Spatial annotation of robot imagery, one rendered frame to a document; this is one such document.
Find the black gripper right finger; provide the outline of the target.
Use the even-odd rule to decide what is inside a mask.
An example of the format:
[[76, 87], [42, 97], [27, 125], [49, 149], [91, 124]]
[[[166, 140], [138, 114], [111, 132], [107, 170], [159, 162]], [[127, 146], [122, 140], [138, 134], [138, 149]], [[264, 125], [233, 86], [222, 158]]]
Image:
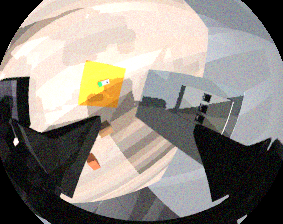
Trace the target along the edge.
[[201, 124], [196, 124], [193, 135], [209, 181], [212, 202], [226, 196], [227, 190], [241, 180], [271, 141], [269, 137], [247, 147]]

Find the grey panel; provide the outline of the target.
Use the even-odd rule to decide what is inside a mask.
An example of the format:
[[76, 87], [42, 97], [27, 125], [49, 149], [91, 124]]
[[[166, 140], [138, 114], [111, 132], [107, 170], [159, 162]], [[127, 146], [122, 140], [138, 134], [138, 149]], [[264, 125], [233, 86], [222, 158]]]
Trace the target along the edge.
[[194, 127], [201, 124], [230, 137], [242, 109], [243, 95], [242, 89], [205, 77], [149, 69], [136, 116], [204, 165], [194, 140]]

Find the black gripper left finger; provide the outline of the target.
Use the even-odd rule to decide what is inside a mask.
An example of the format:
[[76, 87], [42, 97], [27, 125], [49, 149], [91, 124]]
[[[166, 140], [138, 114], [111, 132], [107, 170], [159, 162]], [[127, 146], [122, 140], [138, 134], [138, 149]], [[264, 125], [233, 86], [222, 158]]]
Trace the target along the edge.
[[78, 120], [76, 123], [37, 132], [21, 121], [11, 120], [20, 144], [35, 156], [37, 163], [47, 173], [63, 194], [73, 197], [82, 168], [92, 151], [101, 128], [101, 116]]

